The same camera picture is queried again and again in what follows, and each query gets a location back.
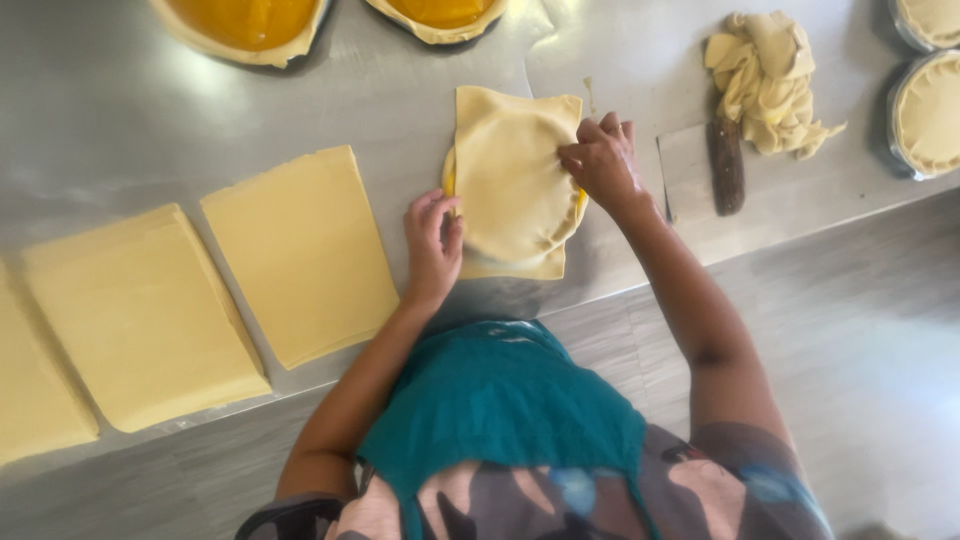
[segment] yellow filling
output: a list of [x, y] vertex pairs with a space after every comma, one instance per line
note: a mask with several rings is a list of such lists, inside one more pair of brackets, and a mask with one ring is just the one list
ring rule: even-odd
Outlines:
[[183, 22], [243, 51], [265, 51], [296, 37], [317, 0], [168, 0]]
[[467, 26], [480, 18], [493, 0], [387, 0], [404, 16], [433, 28]]

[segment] floor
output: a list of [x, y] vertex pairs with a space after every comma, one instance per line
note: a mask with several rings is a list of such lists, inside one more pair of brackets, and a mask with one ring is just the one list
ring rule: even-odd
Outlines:
[[[960, 191], [710, 268], [756, 340], [838, 535], [960, 534]], [[689, 374], [649, 287], [544, 317], [650, 421], [688, 431]], [[323, 396], [0, 487], [0, 539], [227, 539]]]

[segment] wooden knife handle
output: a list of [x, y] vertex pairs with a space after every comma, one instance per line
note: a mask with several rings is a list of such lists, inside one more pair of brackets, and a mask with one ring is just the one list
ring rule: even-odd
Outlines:
[[717, 116], [707, 126], [710, 168], [713, 169], [713, 198], [717, 215], [734, 215], [747, 199], [740, 154], [740, 126]]

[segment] stainless steel counter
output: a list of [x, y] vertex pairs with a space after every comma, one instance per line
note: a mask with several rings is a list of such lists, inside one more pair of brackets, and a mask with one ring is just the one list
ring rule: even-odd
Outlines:
[[[706, 122], [714, 90], [703, 41], [732, 11], [784, 9], [807, 29], [818, 70], [817, 116], [850, 121], [805, 162], [772, 158], [766, 184], [722, 227], [678, 231], [715, 262], [917, 200], [960, 175], [914, 183], [888, 164], [883, 100], [914, 53], [882, 0], [514, 0], [476, 42], [430, 48], [362, 0], [334, 0], [312, 54], [285, 72], [197, 54], [169, 37], [146, 2], [5, 2], [0, 17], [0, 248], [82, 231], [180, 203], [207, 243], [263, 357], [275, 393], [191, 414], [136, 434], [21, 460], [3, 476], [137, 444], [335, 381], [350, 347], [284, 371], [232, 279], [198, 201], [315, 150], [353, 146], [391, 270], [406, 282], [400, 216], [436, 186], [453, 141], [454, 88], [580, 95], [585, 113], [636, 122], [636, 150], [660, 196], [658, 135]], [[482, 316], [527, 318], [646, 280], [596, 205], [569, 241], [559, 282], [458, 284], [437, 325]]]

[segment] person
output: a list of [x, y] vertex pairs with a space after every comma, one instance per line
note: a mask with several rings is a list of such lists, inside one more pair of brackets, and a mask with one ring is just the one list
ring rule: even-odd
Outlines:
[[577, 139], [561, 165], [626, 235], [689, 364], [689, 442], [648, 426], [536, 321], [418, 342], [462, 259], [462, 217], [445, 218], [458, 200], [438, 189], [404, 216], [398, 308], [238, 540], [831, 537], [746, 327], [640, 181], [633, 124], [612, 112]]

